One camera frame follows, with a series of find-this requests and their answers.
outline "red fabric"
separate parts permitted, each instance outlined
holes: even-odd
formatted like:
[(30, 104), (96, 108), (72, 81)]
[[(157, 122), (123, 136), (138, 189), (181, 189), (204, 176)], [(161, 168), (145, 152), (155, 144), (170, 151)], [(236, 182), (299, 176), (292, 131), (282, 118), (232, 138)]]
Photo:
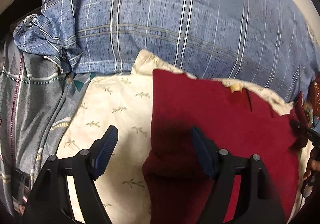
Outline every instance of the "red fabric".
[[(291, 115), (279, 116), (256, 94), (230, 92), (220, 82), (153, 71), (152, 150), (142, 171), (151, 198), (151, 224), (195, 224), (212, 181), (203, 173), (190, 130), (199, 126), (219, 148), (235, 156), (259, 154), (288, 219), (298, 185), (298, 158)], [(225, 221), (233, 218), (240, 179), (234, 184)]]

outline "blue plaid fabric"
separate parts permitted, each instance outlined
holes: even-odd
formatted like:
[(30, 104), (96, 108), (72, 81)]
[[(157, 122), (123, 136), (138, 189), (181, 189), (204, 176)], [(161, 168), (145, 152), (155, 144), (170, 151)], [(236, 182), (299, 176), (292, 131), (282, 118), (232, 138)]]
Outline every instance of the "blue plaid fabric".
[(292, 0), (43, 0), (14, 32), (61, 72), (130, 71), (141, 49), (200, 78), (237, 78), (286, 101), (319, 71), (319, 47)]

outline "black cable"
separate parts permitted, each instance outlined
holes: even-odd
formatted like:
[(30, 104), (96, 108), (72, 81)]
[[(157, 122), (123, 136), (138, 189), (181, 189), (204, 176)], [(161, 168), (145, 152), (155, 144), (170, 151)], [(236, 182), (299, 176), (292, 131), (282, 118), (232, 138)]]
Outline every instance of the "black cable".
[(318, 122), (317, 122), (317, 124), (312, 128), (312, 129), (315, 129), (316, 128), (316, 126), (319, 124), (319, 119), (318, 119)]

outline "gray blanket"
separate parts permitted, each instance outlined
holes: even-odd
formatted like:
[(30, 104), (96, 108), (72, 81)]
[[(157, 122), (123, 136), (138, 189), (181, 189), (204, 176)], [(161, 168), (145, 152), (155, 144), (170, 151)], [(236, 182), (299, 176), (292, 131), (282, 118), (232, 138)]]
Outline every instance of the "gray blanket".
[(93, 75), (60, 74), (51, 61), (21, 52), (11, 35), (1, 53), (0, 200), (13, 214), (12, 170), (30, 175), (33, 184), (47, 157), (55, 154)]

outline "finger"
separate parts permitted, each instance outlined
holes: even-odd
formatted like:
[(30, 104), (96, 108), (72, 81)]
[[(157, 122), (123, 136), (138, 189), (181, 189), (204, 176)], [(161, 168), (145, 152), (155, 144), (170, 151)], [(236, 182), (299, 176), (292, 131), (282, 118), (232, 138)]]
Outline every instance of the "finger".
[(312, 160), (310, 166), (313, 171), (320, 171), (320, 162)]
[(306, 170), (306, 172), (303, 175), (303, 180), (305, 181), (310, 175), (311, 175), (311, 171), (310, 170)]
[(307, 168), (306, 172), (303, 175), (303, 180), (306, 180), (310, 175), (311, 175), (311, 158), (309, 158), (308, 163), (307, 163)]
[(313, 157), (314, 153), (315, 153), (315, 149), (313, 148), (310, 152), (310, 156)]

